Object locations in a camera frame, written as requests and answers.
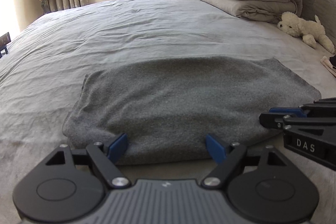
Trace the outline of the grey fleece garment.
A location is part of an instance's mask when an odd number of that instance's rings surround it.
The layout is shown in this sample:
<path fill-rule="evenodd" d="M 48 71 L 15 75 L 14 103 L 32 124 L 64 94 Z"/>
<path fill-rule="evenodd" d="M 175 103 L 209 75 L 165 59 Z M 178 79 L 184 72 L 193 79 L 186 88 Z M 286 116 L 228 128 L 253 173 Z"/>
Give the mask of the grey fleece garment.
<path fill-rule="evenodd" d="M 86 75 L 63 134 L 76 148 L 126 134 L 124 165 L 206 159 L 207 134 L 254 145 L 277 133 L 263 111 L 319 98 L 276 59 L 157 59 Z"/>

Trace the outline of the beige and black garment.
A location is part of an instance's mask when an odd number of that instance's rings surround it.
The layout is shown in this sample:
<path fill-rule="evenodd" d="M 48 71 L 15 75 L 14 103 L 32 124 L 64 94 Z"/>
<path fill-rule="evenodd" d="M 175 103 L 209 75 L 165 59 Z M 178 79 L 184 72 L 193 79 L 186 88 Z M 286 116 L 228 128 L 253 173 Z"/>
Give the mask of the beige and black garment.
<path fill-rule="evenodd" d="M 323 56 L 320 62 L 329 71 L 329 73 L 336 77 L 335 65 L 330 62 L 330 59 L 328 57 Z"/>

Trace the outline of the white plush dog toy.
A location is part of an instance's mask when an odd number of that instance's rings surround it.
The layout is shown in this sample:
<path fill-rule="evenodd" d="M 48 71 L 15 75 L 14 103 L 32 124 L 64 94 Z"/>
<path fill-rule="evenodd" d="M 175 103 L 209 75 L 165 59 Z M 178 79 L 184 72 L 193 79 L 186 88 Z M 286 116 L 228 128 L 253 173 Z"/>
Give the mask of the white plush dog toy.
<path fill-rule="evenodd" d="M 284 12 L 277 27 L 292 37 L 301 37 L 302 41 L 311 48 L 316 48 L 319 43 L 329 53 L 335 53 L 335 46 L 326 35 L 325 28 L 317 15 L 314 21 L 308 21 L 294 13 Z"/>

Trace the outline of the grey bed sheet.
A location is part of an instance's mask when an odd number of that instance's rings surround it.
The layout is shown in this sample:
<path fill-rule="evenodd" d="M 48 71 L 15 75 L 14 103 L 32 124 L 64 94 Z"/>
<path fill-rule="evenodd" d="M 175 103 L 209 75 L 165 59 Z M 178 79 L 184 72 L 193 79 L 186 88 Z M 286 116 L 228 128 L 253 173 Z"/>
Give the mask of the grey bed sheet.
<path fill-rule="evenodd" d="M 322 97 L 335 77 L 312 49 L 275 25 L 233 17 L 199 0 L 112 0 L 42 16 L 1 59 L 1 223 L 18 223 L 17 182 L 66 141 L 62 125 L 86 74 L 147 59 L 276 58 Z"/>

